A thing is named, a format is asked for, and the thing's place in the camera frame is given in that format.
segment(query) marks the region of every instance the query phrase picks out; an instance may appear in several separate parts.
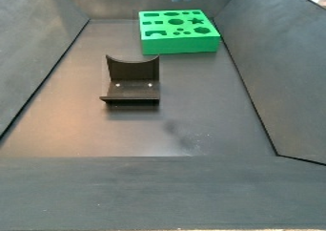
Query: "star-shaped cutout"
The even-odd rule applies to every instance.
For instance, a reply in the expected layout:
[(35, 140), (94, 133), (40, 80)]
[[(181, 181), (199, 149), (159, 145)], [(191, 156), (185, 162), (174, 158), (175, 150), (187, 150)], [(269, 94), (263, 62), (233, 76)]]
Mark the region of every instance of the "star-shaped cutout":
[(193, 22), (193, 24), (203, 24), (203, 20), (194, 18), (193, 20), (189, 20)]

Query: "gray bin wall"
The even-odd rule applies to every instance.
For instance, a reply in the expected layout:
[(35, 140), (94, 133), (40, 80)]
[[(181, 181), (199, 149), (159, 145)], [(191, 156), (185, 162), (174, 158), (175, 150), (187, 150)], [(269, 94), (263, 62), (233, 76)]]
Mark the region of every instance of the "gray bin wall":
[(231, 0), (215, 22), (280, 155), (326, 163), (326, 10)]
[(68, 0), (0, 0), (0, 135), (88, 17)]

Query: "black plastic piece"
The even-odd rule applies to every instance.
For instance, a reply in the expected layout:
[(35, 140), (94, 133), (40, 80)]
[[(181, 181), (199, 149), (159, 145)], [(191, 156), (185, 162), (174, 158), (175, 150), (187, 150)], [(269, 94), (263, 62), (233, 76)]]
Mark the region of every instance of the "black plastic piece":
[(159, 56), (146, 62), (125, 62), (108, 55), (107, 66), (111, 77), (107, 102), (149, 102), (157, 104), (159, 90)]

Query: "green shape sorter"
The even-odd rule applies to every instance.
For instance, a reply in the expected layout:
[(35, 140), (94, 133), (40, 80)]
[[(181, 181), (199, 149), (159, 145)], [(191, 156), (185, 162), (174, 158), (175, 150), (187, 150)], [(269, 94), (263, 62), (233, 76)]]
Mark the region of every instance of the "green shape sorter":
[(201, 10), (141, 11), (143, 54), (217, 52), (221, 34)]

